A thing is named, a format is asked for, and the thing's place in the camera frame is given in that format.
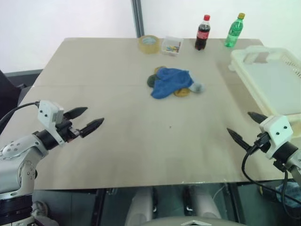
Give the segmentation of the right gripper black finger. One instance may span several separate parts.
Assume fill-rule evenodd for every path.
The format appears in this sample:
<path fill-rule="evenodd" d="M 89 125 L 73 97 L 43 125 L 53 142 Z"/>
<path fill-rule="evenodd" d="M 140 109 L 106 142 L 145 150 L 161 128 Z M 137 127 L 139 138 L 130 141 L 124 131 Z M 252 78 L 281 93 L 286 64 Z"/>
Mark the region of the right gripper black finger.
<path fill-rule="evenodd" d="M 260 114 L 260 113 L 256 113 L 256 112 L 247 112 L 247 114 L 251 117 L 252 120 L 254 120 L 256 123 L 262 123 L 263 121 L 265 121 L 268 117 Z"/>
<path fill-rule="evenodd" d="M 235 131 L 232 129 L 227 128 L 228 133 L 232 137 L 232 139 L 244 150 L 248 151 L 250 148 L 250 145 L 243 140 L 243 138 Z"/>

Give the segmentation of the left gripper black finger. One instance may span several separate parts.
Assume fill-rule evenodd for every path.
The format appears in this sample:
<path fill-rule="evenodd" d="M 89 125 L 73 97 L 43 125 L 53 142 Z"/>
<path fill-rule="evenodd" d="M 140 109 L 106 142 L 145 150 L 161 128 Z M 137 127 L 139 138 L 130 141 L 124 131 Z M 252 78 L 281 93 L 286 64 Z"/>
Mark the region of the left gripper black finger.
<path fill-rule="evenodd" d="M 88 136 L 92 132 L 94 132 L 96 129 L 98 129 L 104 121 L 104 118 L 95 119 L 88 123 L 83 129 L 79 131 L 79 134 L 82 138 Z"/>
<path fill-rule="evenodd" d="M 87 107 L 76 107 L 63 114 L 66 119 L 75 119 L 81 116 L 88 108 Z"/>

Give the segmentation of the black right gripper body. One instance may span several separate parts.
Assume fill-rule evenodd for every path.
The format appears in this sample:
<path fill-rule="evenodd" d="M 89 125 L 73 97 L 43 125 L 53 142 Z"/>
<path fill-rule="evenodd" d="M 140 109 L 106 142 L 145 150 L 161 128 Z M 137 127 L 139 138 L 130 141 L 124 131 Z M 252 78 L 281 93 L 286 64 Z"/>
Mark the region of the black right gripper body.
<path fill-rule="evenodd" d="M 270 144 L 270 136 L 268 132 L 263 132 L 257 135 L 257 139 L 255 140 L 253 146 L 247 149 L 248 154 L 253 154 L 257 150 L 261 150 L 266 153 L 271 147 Z"/>

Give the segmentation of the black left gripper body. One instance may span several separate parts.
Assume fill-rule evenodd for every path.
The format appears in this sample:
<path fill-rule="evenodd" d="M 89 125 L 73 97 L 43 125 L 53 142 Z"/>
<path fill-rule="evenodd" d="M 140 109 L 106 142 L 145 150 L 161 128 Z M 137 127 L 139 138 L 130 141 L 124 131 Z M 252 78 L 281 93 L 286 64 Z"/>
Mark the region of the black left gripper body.
<path fill-rule="evenodd" d="M 72 122 L 67 119 L 63 119 L 61 123 L 56 124 L 55 128 L 63 141 L 67 143 L 81 136 L 80 130 L 75 129 L 72 125 Z"/>

